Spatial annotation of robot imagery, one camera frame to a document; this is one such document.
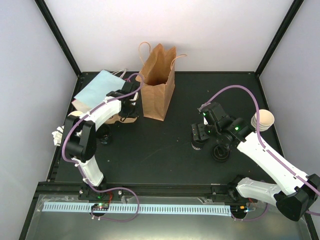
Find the single black sleeved cup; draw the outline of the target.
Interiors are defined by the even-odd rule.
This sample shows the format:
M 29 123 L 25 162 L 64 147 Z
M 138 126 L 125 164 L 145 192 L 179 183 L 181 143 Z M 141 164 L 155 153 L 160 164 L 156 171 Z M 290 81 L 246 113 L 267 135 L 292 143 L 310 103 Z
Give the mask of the single black sleeved cup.
M 206 144 L 206 142 L 203 141 L 203 140 L 194 140 L 194 139 L 193 139 L 193 140 L 191 141 L 191 146 L 192 146 L 192 148 L 193 148 L 194 150 L 197 150 L 197 151 L 202 150 L 205 144 Z

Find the brown paper bag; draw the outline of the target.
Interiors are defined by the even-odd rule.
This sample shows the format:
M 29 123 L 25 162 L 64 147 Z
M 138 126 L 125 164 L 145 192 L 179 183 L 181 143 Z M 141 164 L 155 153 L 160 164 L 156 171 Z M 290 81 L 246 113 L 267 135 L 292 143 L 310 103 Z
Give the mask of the brown paper bag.
M 175 63 L 186 54 L 177 55 L 175 46 L 165 49 L 161 43 L 151 48 L 147 41 L 139 44 L 138 54 L 142 69 L 136 80 L 143 82 L 140 90 L 143 116 L 164 121 L 175 90 Z

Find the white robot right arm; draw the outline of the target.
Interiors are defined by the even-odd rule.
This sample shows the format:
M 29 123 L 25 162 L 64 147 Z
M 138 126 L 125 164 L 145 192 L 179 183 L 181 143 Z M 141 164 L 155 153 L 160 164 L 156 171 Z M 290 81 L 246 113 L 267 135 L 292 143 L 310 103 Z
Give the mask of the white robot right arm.
M 254 161 L 274 183 L 237 177 L 228 187 L 228 198 L 234 202 L 251 198 L 275 206 L 286 218 L 297 222 L 309 210 L 320 194 L 320 177 L 298 169 L 266 141 L 242 118 L 230 117 L 217 102 L 199 108 L 203 122 L 192 124 L 192 144 L 201 149 L 214 137 L 217 146 L 234 147 Z

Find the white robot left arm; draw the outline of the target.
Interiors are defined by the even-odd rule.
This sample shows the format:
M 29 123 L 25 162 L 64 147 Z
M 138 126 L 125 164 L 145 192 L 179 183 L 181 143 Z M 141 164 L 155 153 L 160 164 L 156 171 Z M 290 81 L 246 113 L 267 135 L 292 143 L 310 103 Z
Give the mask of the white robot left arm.
M 121 89 L 109 92 L 93 109 L 79 116 L 67 116 L 64 121 L 61 156 L 79 169 L 83 181 L 91 186 L 89 193 L 97 200 L 103 199 L 108 192 L 107 186 L 102 184 L 104 174 L 95 157 L 97 132 L 115 115 L 135 117 L 140 89 L 136 83 L 125 82 Z

